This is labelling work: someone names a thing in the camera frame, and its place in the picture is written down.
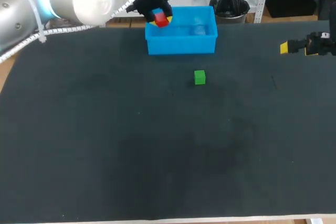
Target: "green cube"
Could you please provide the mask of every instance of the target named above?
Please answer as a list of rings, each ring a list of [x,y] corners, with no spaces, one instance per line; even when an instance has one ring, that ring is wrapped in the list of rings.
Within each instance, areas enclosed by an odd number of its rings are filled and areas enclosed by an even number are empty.
[[[196,70],[194,73],[195,73],[195,85],[204,85],[205,84],[205,71]]]

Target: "white cable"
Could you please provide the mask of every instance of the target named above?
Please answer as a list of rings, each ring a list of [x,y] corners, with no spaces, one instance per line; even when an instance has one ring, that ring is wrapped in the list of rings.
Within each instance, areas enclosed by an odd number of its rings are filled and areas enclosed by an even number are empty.
[[[133,4],[135,0],[128,0],[124,5],[122,5],[118,10],[116,10],[112,15],[111,19],[114,18],[117,14],[124,11],[127,7],[129,7],[131,4]],[[65,33],[74,33],[77,31],[84,31],[91,28],[94,28],[95,26],[77,26],[77,27],[68,27],[68,28],[55,28],[55,29],[48,29],[48,30],[40,30],[44,35],[52,35],[52,34],[65,34]],[[5,60],[9,59],[11,56],[19,52],[24,47],[28,46],[33,41],[37,40],[39,37],[41,37],[40,33],[33,34],[20,42],[18,45],[10,49],[9,51],[5,52],[3,55],[0,56],[0,64],[4,62]]]
[[[35,15],[35,19],[36,19],[36,23],[37,23],[37,28],[39,30],[39,40],[44,43],[47,40],[47,37],[45,36],[45,33],[43,31],[43,24],[41,21],[41,17],[40,14],[38,13],[38,9],[36,7],[36,4],[34,2],[34,0],[28,0],[29,4],[31,6],[31,8],[33,9],[34,15]]]

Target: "dark gray mat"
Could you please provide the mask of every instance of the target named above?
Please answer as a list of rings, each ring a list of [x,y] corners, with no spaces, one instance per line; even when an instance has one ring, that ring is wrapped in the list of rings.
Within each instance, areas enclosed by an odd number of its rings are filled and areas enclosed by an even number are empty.
[[[0,222],[336,213],[336,58],[279,54],[315,30],[222,26],[210,56],[150,57],[141,29],[29,46],[0,95]]]

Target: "white table edge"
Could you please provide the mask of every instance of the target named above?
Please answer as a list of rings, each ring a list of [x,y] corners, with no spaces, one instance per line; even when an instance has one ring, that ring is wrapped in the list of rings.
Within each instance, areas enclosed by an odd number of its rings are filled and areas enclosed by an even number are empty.
[[[162,220],[121,220],[121,221],[91,221],[91,222],[82,222],[82,221],[81,222],[50,222],[50,223],[45,223],[45,224],[78,224],[78,223],[85,223],[85,224],[170,224],[170,223],[209,223],[209,222],[231,222],[231,221],[233,222],[233,221],[297,220],[297,219],[317,220],[321,218],[336,218],[336,214],[185,218],[185,219],[162,219]]]

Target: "blue plastic box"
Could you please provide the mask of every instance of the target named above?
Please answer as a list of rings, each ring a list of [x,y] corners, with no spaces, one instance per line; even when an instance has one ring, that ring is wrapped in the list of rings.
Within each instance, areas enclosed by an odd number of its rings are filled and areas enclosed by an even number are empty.
[[[211,6],[173,7],[173,20],[164,28],[146,23],[150,55],[213,54],[218,36]]]

